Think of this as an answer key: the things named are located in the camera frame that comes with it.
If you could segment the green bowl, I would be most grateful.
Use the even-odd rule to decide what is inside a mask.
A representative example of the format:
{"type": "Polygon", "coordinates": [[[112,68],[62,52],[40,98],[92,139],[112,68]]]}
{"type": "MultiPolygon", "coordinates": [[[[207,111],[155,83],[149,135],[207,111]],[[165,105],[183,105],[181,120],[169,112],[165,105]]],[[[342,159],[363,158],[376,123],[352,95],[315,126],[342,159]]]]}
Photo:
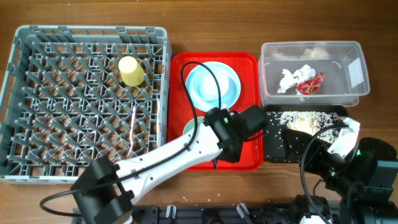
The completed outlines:
{"type": "MultiPolygon", "coordinates": [[[[200,124],[204,120],[203,116],[197,117],[197,123],[200,124]]],[[[195,119],[191,119],[184,127],[183,129],[183,134],[187,134],[189,131],[191,131],[195,127],[195,119]]]]}

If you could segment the white plastic spoon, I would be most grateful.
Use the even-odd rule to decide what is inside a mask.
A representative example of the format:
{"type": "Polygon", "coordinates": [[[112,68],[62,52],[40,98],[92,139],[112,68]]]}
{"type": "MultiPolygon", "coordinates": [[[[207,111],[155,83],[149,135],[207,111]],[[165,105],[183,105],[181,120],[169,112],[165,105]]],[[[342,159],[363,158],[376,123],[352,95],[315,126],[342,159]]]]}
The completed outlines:
{"type": "Polygon", "coordinates": [[[161,109],[161,106],[160,106],[160,99],[159,98],[156,98],[156,106],[157,106],[157,109],[156,109],[156,117],[157,117],[157,119],[156,119],[156,130],[157,130],[157,133],[159,133],[160,131],[160,127],[161,127],[161,125],[160,125],[160,120],[161,120],[161,118],[160,118],[160,109],[161,109]]]}

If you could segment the red snack wrapper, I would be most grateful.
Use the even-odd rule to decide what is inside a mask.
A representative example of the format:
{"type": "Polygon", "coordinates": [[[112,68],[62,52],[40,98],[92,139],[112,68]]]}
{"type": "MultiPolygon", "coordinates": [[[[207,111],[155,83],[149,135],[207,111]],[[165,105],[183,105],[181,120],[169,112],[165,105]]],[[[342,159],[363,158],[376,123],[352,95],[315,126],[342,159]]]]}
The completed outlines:
{"type": "Polygon", "coordinates": [[[320,89],[324,80],[325,76],[323,72],[320,72],[313,79],[307,80],[306,82],[296,86],[295,90],[298,95],[313,95],[320,89]]]}

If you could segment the white tissue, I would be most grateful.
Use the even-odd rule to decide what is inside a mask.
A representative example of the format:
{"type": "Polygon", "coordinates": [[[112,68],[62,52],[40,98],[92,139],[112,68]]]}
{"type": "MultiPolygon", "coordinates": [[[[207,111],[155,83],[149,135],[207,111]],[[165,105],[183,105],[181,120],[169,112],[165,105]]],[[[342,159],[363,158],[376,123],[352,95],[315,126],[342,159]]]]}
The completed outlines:
{"type": "Polygon", "coordinates": [[[304,65],[294,73],[291,73],[288,69],[283,69],[282,74],[284,77],[279,82],[280,88],[277,90],[277,93],[285,93],[289,88],[296,87],[313,79],[317,73],[314,68],[304,65]]]}

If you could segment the white plastic fork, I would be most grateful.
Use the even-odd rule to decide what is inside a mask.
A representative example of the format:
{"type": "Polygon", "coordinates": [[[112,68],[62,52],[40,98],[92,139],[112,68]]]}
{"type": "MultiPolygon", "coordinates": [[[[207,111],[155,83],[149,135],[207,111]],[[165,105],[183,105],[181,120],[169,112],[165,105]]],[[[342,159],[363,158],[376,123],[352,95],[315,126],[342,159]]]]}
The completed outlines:
{"type": "Polygon", "coordinates": [[[133,107],[132,107],[132,114],[131,114],[131,127],[130,127],[130,131],[129,131],[129,143],[130,143],[130,146],[129,146],[129,151],[128,151],[128,153],[127,153],[128,156],[130,155],[130,153],[132,152],[132,149],[133,149],[133,147],[134,147],[134,137],[133,137],[133,134],[134,134],[134,123],[135,123],[135,118],[136,118],[136,107],[133,106],[133,107]]]}

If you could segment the yellow plastic cup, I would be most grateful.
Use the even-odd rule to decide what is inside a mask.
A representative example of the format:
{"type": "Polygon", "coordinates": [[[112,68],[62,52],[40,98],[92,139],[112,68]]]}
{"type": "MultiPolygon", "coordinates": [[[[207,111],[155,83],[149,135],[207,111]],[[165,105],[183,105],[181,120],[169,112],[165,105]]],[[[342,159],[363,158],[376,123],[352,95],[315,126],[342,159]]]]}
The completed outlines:
{"type": "Polygon", "coordinates": [[[122,80],[127,86],[138,86],[144,81],[144,69],[134,57],[123,57],[118,67],[122,80]]]}

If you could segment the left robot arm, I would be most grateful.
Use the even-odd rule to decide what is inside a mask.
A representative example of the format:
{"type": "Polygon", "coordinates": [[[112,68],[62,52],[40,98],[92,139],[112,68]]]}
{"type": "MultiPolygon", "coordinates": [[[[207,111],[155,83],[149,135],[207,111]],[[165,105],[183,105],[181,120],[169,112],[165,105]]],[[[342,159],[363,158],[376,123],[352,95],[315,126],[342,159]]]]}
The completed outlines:
{"type": "Polygon", "coordinates": [[[213,108],[197,127],[152,152],[116,163],[95,159],[72,185],[73,198],[87,223],[125,223],[146,193],[185,169],[239,162],[245,140],[265,127],[258,105],[240,113],[213,108]]]}

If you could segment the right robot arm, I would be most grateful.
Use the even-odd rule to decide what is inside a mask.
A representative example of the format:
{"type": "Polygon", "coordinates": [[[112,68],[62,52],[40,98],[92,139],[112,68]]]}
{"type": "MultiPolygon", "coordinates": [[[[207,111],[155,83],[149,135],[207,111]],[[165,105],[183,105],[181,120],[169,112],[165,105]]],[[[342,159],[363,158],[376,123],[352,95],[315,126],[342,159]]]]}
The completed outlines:
{"type": "Polygon", "coordinates": [[[291,223],[397,223],[397,205],[390,200],[397,176],[397,151],[376,138],[358,139],[360,124],[339,117],[310,135],[284,129],[287,154],[299,159],[304,193],[289,211],[291,223]],[[309,191],[305,173],[318,175],[340,197],[337,208],[309,191]]]}

